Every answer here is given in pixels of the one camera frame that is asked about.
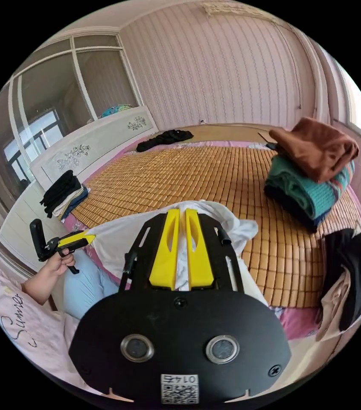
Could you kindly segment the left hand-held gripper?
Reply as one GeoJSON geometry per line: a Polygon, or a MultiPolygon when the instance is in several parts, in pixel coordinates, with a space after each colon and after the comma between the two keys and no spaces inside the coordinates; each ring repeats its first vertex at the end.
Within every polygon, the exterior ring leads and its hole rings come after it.
{"type": "Polygon", "coordinates": [[[65,257],[64,249],[68,250],[68,255],[74,253],[76,249],[80,249],[90,245],[95,235],[87,234],[88,231],[79,230],[71,232],[62,238],[51,239],[39,252],[38,259],[40,262],[45,262],[53,255],[59,254],[61,258],[65,257]]]}

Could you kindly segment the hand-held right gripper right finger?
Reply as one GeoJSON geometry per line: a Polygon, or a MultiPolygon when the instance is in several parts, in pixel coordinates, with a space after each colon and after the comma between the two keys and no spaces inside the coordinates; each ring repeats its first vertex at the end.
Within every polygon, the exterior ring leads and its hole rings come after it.
{"type": "Polygon", "coordinates": [[[185,224],[189,287],[212,287],[214,276],[196,210],[186,209],[185,224]]]}

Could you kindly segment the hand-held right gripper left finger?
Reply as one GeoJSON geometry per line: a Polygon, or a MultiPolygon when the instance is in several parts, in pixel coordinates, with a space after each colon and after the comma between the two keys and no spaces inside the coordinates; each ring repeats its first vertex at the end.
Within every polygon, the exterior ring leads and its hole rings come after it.
{"type": "Polygon", "coordinates": [[[170,209],[164,216],[162,234],[149,276],[153,287],[175,287],[176,284],[180,210],[170,209]]]}

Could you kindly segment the person's left hand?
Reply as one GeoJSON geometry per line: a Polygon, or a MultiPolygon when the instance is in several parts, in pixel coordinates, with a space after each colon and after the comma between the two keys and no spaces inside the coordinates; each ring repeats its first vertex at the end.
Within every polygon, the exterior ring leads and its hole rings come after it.
{"type": "Polygon", "coordinates": [[[63,249],[61,252],[56,252],[45,263],[43,269],[49,275],[61,276],[70,267],[75,266],[74,254],[68,249],[63,249]]]}

